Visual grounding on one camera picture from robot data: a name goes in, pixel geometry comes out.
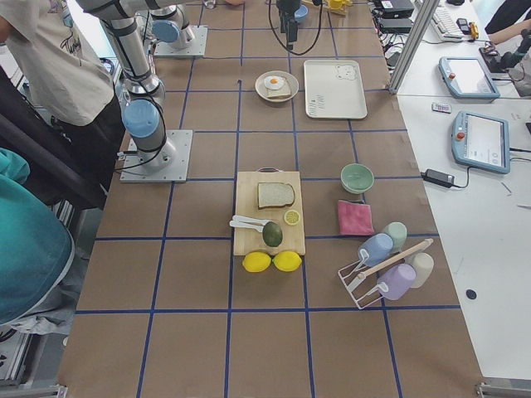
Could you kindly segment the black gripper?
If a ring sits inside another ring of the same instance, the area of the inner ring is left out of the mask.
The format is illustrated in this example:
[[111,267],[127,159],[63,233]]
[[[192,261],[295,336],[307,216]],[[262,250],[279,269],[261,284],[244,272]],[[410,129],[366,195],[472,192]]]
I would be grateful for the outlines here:
[[295,43],[298,35],[298,22],[295,12],[300,8],[300,0],[276,0],[280,20],[286,20],[285,35],[288,43]]

